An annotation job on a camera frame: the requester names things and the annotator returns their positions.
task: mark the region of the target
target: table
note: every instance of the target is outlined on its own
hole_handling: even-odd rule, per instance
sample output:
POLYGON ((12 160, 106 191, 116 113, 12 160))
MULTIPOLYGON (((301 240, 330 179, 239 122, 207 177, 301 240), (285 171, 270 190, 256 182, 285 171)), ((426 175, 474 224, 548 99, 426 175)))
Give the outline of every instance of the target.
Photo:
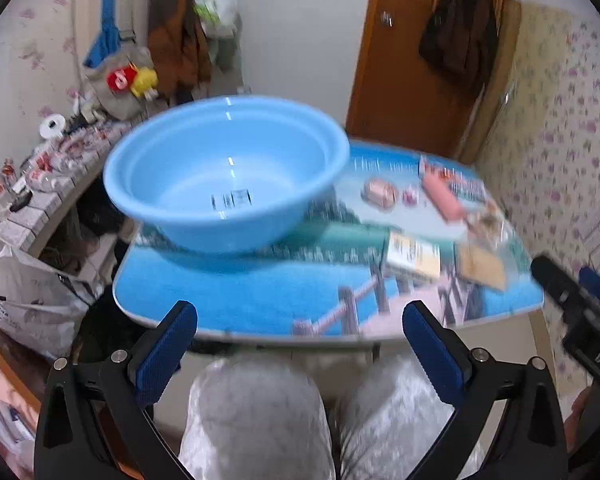
MULTIPOLYGON (((199 338, 294 346, 402 339, 402 310, 412 300, 422 300, 445 326, 541 308, 542 290, 530 277, 530 259, 517 235, 498 250, 513 262, 501 292, 458 276, 454 244, 467 240, 466 224, 446 222, 423 190, 413 206, 399 193, 394 205, 365 195, 373 179, 389 189, 418 189, 421 156, 352 142, 349 166, 310 205, 304 221, 251 254, 193 253, 144 225, 114 280, 116 303, 133 320, 156 326, 177 300, 187 300, 198 310, 199 338), (440 247, 439 280, 415 282, 386 270, 388 239, 396 231, 440 247)), ((453 161, 426 161, 477 179, 453 161)), ((461 202, 467 209, 482 207, 461 202)))

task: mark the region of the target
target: metal screw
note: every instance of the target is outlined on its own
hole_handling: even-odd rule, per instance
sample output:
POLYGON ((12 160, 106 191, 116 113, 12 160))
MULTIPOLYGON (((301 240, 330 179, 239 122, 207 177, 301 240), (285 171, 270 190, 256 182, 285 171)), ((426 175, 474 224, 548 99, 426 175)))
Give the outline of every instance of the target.
POLYGON ((111 360, 115 363, 121 363, 126 359, 126 350, 116 350, 111 354, 111 360))
POLYGON ((489 360, 489 352, 487 352, 484 348, 474 348, 471 350, 471 355, 474 356, 476 361, 480 361, 481 363, 489 360))
POLYGON ((544 362, 544 359, 538 356, 531 358, 531 364, 537 370, 544 370, 546 368, 546 363, 544 362))
POLYGON ((67 364, 67 360, 64 357, 58 358, 54 361, 54 368, 56 370, 62 370, 67 364))

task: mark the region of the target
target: hanging jacket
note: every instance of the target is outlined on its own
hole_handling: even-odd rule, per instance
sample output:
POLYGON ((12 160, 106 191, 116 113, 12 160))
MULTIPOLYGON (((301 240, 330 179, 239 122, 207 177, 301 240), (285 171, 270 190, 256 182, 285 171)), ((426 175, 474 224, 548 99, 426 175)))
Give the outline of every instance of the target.
POLYGON ((158 73, 158 90, 170 97, 211 79, 211 62, 191 0, 149 0, 147 46, 158 73))
POLYGON ((493 0, 440 0, 420 40, 420 55, 477 96, 498 48, 493 0))

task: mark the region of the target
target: pink bottle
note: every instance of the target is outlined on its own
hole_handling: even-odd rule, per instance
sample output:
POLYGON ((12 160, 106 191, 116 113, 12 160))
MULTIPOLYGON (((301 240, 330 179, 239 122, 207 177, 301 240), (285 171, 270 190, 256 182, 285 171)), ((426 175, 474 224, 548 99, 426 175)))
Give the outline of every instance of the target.
POLYGON ((422 177, 422 189, 447 222, 456 222, 466 216, 466 211, 451 192, 449 186, 436 174, 427 172, 422 177))

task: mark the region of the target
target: plastic bag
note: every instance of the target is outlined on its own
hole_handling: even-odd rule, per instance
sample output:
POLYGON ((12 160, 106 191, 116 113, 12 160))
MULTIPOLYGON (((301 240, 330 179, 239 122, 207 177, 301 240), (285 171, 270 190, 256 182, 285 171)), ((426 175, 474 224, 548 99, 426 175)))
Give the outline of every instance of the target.
POLYGON ((233 38, 237 31, 238 0, 194 0, 208 38, 233 38))
POLYGON ((44 357, 69 354, 102 291, 101 283, 78 280, 11 246, 0 251, 0 329, 44 357))

